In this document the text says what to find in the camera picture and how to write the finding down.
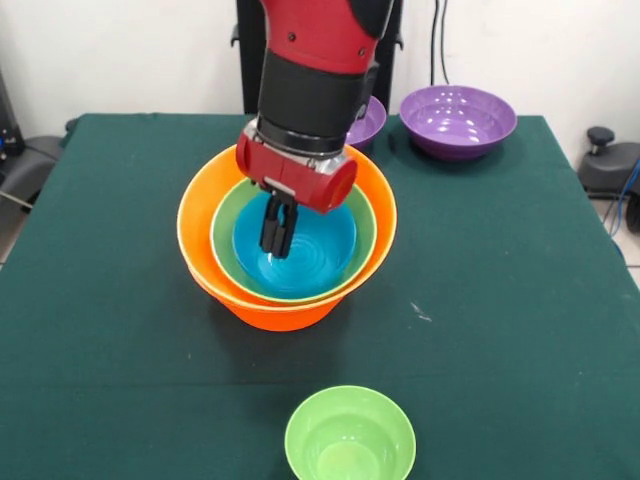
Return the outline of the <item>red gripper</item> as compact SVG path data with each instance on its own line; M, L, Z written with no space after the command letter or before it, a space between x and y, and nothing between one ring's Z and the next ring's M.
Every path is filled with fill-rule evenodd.
M298 218L297 203L320 213L340 206L350 194L357 176L357 162L346 152L316 159L280 150L258 133L253 119L243 129L236 145L236 164L250 180L267 191L293 198L280 201L271 195L266 203L260 246L276 258L287 258Z

